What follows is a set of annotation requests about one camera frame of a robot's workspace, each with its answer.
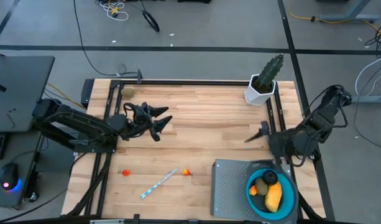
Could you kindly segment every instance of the gray floor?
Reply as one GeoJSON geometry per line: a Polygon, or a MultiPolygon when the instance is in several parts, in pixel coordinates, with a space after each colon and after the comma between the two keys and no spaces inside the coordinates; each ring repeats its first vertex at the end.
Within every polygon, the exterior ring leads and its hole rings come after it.
{"type": "MultiPolygon", "coordinates": [[[[0,23],[13,1],[0,1],[0,23]]],[[[211,4],[196,2],[145,2],[147,9],[160,23],[155,33],[140,12],[130,5],[125,10],[129,19],[117,22],[92,0],[77,0],[78,17],[85,45],[90,46],[185,46],[185,47],[266,47],[287,48],[287,41],[276,1],[215,0],[211,4]]],[[[297,16],[309,17],[327,13],[345,13],[355,0],[345,4],[291,0],[297,16]]],[[[380,14],[381,0],[372,1],[363,11],[380,14]]],[[[322,24],[288,18],[297,49],[371,50],[364,42],[374,30],[359,22],[322,24]]],[[[72,1],[21,0],[0,36],[0,45],[76,45],[78,31],[72,1]]],[[[79,101],[83,80],[100,77],[89,66],[80,51],[15,51],[2,50],[6,55],[53,55],[55,65],[50,83],[79,101]]],[[[88,52],[94,66],[102,72],[116,73],[125,63],[128,70],[141,69],[146,78],[248,79],[261,71],[273,54],[238,52],[88,52]]],[[[341,84],[351,92],[360,70],[375,60],[367,55],[298,55],[308,99],[311,101],[328,85],[341,84]]],[[[367,71],[366,82],[375,68],[367,71]]],[[[295,80],[291,58],[277,80],[295,80]]],[[[381,93],[381,81],[374,93],[381,93]]],[[[336,220],[357,223],[381,223],[381,149],[362,138],[354,129],[355,106],[346,108],[349,126],[333,131],[320,146],[336,220]]],[[[360,106],[359,129],[381,144],[381,105],[360,106]]],[[[46,161],[54,161],[59,150],[52,146],[46,161]]],[[[73,158],[67,155],[58,169],[44,166],[40,184],[42,198],[32,208],[67,186],[67,169],[73,158]]],[[[47,207],[23,219],[56,217],[60,214],[63,196],[47,207]]],[[[0,208],[0,219],[17,214],[0,208]]]]}

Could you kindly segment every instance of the blue bowl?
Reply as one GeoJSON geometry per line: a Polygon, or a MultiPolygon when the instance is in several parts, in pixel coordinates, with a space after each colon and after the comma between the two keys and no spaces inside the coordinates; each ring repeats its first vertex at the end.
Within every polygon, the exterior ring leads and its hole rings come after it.
{"type": "Polygon", "coordinates": [[[247,181],[246,195],[247,195],[248,203],[250,204],[252,209],[259,216],[261,216],[262,218],[265,218],[267,220],[281,220],[281,219],[285,218],[287,215],[289,215],[292,212],[292,210],[294,208],[294,204],[295,204],[294,189],[293,189],[293,187],[291,185],[291,182],[287,179],[285,174],[276,172],[273,169],[259,169],[259,170],[256,170],[254,173],[252,173],[250,175],[250,177],[248,178],[248,181],[247,181]],[[268,213],[268,212],[264,212],[264,211],[259,210],[254,205],[254,203],[252,203],[251,197],[250,197],[250,195],[248,193],[249,186],[251,186],[251,183],[256,178],[262,177],[262,174],[266,170],[271,170],[271,171],[275,172],[277,174],[277,179],[278,179],[280,185],[282,186],[283,195],[282,195],[282,200],[281,200],[280,206],[278,207],[277,212],[268,213]]]}

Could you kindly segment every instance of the computer mouse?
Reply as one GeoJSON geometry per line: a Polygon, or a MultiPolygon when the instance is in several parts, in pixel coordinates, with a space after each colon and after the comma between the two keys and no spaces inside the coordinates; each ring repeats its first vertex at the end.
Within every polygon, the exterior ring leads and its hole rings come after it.
{"type": "Polygon", "coordinates": [[[0,184],[4,190],[11,190],[16,187],[19,176],[17,175],[17,165],[10,162],[1,168],[0,184]]]}

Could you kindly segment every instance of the perforated metal plate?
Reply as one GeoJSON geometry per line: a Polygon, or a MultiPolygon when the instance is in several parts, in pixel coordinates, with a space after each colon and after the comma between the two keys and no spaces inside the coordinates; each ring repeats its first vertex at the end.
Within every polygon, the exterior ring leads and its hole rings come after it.
{"type": "MultiPolygon", "coordinates": [[[[218,218],[260,221],[266,223],[296,223],[296,208],[279,221],[270,221],[256,214],[247,201],[245,188],[250,176],[250,162],[217,159],[213,165],[211,183],[211,214],[218,218]]],[[[282,165],[290,174],[290,166],[282,165]]]]}

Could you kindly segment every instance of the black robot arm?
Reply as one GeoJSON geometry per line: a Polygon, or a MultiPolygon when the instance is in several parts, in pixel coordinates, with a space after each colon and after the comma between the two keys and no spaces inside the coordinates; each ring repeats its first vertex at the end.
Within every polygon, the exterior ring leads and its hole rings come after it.
{"type": "Polygon", "coordinates": [[[143,135],[148,129],[154,141],[159,141],[165,125],[172,119],[167,116],[161,120],[153,120],[166,112],[168,107],[153,108],[147,103],[141,106],[132,103],[124,104],[125,114],[115,114],[107,119],[74,110],[56,99],[42,99],[33,111],[35,126],[42,134],[75,152],[114,152],[117,137],[123,140],[143,135]],[[128,118],[132,111],[133,119],[128,118]],[[57,122],[80,132],[79,139],[56,128],[57,122]]]}
{"type": "Polygon", "coordinates": [[[269,126],[267,126],[266,121],[263,121],[262,129],[249,140],[267,135],[269,137],[270,152],[276,160],[284,157],[291,162],[290,158],[292,156],[302,155],[303,158],[300,164],[292,164],[295,167],[302,166],[307,157],[314,155],[318,143],[324,143],[327,140],[333,128],[344,128],[347,126],[343,107],[350,105],[352,101],[351,95],[341,85],[328,87],[316,99],[321,95],[323,97],[320,105],[297,127],[284,132],[269,134],[269,126]],[[345,124],[343,125],[335,125],[334,117],[338,111],[341,111],[344,117],[345,124]]]}

